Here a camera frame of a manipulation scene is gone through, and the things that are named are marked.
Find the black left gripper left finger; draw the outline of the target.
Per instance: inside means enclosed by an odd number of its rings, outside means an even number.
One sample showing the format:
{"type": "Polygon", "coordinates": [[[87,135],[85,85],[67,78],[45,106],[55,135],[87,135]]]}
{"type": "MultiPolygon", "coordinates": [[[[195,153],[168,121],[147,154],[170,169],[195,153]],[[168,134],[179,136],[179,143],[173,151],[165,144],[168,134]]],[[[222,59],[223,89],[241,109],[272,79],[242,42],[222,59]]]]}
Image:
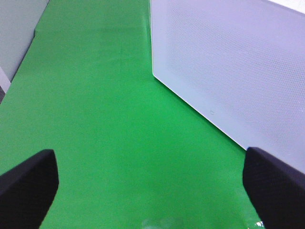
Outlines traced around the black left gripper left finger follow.
{"type": "Polygon", "coordinates": [[[54,150],[44,149],[0,176],[0,227],[38,229],[59,187],[54,150]]]}

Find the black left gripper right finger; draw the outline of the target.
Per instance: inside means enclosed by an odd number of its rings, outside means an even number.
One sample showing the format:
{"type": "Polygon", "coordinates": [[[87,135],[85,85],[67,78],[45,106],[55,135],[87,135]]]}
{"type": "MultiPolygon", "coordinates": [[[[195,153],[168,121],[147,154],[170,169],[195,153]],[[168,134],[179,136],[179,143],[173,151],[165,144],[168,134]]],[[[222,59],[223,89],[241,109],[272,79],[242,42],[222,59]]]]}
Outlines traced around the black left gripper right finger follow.
{"type": "Polygon", "coordinates": [[[266,229],[305,227],[304,173],[258,147],[249,147],[242,181],[266,229]]]}

